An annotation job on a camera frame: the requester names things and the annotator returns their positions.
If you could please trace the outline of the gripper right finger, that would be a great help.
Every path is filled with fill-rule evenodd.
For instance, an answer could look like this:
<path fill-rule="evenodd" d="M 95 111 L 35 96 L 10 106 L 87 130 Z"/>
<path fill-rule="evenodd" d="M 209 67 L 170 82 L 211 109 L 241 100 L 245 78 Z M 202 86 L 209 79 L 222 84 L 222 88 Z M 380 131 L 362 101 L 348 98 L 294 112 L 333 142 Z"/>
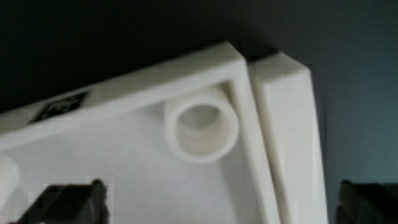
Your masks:
<path fill-rule="evenodd" d="M 341 181 L 335 224 L 398 224 L 398 183 Z"/>

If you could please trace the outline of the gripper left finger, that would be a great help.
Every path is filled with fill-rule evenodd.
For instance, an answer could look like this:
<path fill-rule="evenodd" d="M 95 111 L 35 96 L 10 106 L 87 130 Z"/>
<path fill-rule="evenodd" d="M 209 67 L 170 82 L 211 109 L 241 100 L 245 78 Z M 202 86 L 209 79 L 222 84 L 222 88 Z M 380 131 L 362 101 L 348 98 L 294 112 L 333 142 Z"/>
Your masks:
<path fill-rule="evenodd" d="M 110 224 L 106 187 L 88 184 L 49 185 L 15 224 Z"/>

